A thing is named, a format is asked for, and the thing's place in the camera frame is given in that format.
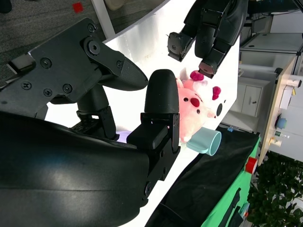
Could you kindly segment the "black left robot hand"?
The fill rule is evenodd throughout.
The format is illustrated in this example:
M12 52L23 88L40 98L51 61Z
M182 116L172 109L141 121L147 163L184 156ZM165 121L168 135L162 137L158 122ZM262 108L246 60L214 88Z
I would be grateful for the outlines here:
M201 59L198 71L213 78L246 21L246 0L197 0L179 32L168 37L169 56L183 61L192 46Z

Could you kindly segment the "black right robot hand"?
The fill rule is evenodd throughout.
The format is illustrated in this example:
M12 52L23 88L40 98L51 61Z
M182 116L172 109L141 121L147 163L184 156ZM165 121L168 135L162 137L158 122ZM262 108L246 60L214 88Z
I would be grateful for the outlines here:
M175 75L148 78L84 18L27 53L0 88L0 224L117 227L134 219L179 152ZM119 142L104 87L146 89Z

